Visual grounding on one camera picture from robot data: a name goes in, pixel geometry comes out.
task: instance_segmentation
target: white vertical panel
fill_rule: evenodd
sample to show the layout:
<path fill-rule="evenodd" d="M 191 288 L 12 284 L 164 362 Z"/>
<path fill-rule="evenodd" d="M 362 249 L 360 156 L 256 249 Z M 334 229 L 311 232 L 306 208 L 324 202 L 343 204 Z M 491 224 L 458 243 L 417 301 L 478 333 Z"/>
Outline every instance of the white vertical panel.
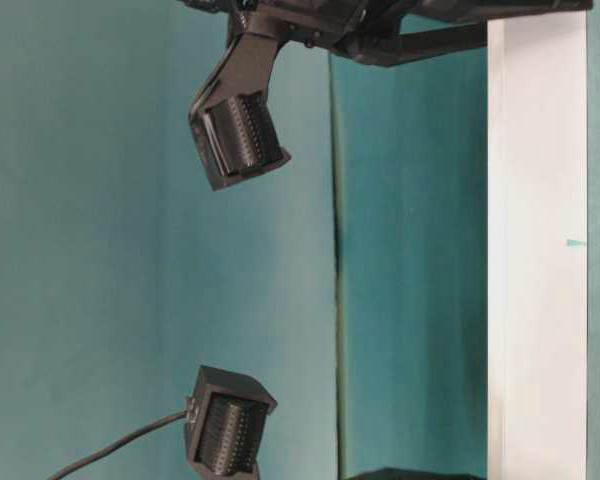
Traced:
<path fill-rule="evenodd" d="M 489 36 L 489 480 L 585 480 L 586 14 Z"/>

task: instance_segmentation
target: teal backdrop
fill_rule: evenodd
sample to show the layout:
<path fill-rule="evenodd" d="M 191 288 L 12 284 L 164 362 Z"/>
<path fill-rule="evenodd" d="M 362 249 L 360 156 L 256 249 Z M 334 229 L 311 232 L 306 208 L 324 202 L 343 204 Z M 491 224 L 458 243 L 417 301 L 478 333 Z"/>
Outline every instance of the teal backdrop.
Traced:
<path fill-rule="evenodd" d="M 212 194 L 187 110 L 224 32 L 175 1 L 0 2 L 0 480 L 183 409 L 201 363 L 280 402 L 264 478 L 335 478 L 327 55 L 274 74 L 294 161 Z M 72 478 L 195 477 L 174 425 Z"/>
<path fill-rule="evenodd" d="M 0 1 L 0 480 L 180 406 L 157 317 L 167 41 L 155 1 Z M 75 478 L 159 478 L 161 443 Z"/>
<path fill-rule="evenodd" d="M 186 114 L 224 30 L 177 2 L 0 2 L 0 479 L 183 408 L 201 363 L 280 402 L 263 478 L 333 479 L 337 448 L 342 477 L 484 474 L 485 53 L 329 71 L 286 47 L 294 160 L 212 194 Z M 73 478 L 193 476 L 171 426 Z"/>
<path fill-rule="evenodd" d="M 485 53 L 333 58 L 344 478 L 485 475 Z"/>
<path fill-rule="evenodd" d="M 335 259 L 325 52 L 285 47 L 269 108 L 294 158 L 221 192 L 207 184 L 187 125 L 220 58 L 225 18 L 171 10 L 161 245 L 164 403 L 180 405 L 197 365 L 250 372 L 279 402 L 259 456 L 264 479 L 336 477 Z M 180 432 L 165 478 L 189 478 Z"/>

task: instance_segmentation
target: wire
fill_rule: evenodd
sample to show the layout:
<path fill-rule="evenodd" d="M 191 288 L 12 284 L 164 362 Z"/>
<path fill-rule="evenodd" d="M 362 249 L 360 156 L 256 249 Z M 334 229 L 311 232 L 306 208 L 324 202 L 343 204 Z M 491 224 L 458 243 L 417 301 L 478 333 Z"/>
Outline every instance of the wire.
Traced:
<path fill-rule="evenodd" d="M 98 450 L 97 452 L 89 455 L 88 457 L 78 460 L 77 462 L 72 463 L 68 467 L 63 468 L 62 470 L 55 473 L 54 475 L 51 475 L 47 480 L 59 480 L 61 478 L 64 478 L 67 475 L 69 475 L 70 473 L 73 473 L 76 470 L 81 469 L 82 467 L 86 467 L 87 465 L 89 465 L 93 462 L 97 462 L 98 460 L 103 459 L 107 455 L 111 455 L 113 452 L 115 452 L 119 448 L 124 447 L 127 443 L 133 442 L 136 438 L 142 437 L 143 435 L 146 435 L 147 433 L 153 432 L 154 430 L 157 430 L 166 425 L 169 425 L 170 423 L 180 420 L 181 418 L 185 418 L 186 416 L 187 416 L 187 411 L 185 410 L 182 412 L 174 413 L 173 415 L 169 415 L 168 417 L 164 417 L 156 422 L 153 422 L 145 427 L 142 427 L 133 433 L 125 435 L 120 440 L 113 442 L 111 445 L 103 448 L 102 450 Z"/>

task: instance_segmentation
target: textured grip surface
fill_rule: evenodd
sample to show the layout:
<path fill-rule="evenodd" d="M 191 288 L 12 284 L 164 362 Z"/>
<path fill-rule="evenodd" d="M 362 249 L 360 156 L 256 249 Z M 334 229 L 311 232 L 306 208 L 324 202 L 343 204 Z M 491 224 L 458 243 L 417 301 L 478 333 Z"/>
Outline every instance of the textured grip surface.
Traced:
<path fill-rule="evenodd" d="M 231 97 L 210 110 L 226 175 L 248 175 L 283 159 L 262 92 Z"/>
<path fill-rule="evenodd" d="M 251 473 L 267 409 L 264 403 L 214 395 L 200 439 L 199 460 L 219 476 Z"/>

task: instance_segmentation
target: black metal arm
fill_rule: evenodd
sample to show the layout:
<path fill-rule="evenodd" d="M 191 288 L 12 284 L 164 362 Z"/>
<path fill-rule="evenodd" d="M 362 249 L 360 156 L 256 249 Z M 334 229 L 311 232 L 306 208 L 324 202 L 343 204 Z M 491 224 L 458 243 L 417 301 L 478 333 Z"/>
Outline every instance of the black metal arm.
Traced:
<path fill-rule="evenodd" d="M 181 0 L 227 12 L 228 49 L 194 99 L 189 124 L 214 190 L 269 172 L 291 157 L 266 106 L 269 77 L 289 41 L 366 65 L 391 67 L 481 48 L 494 18 L 589 9 L 593 0 Z M 460 27 L 400 35 L 415 13 Z"/>

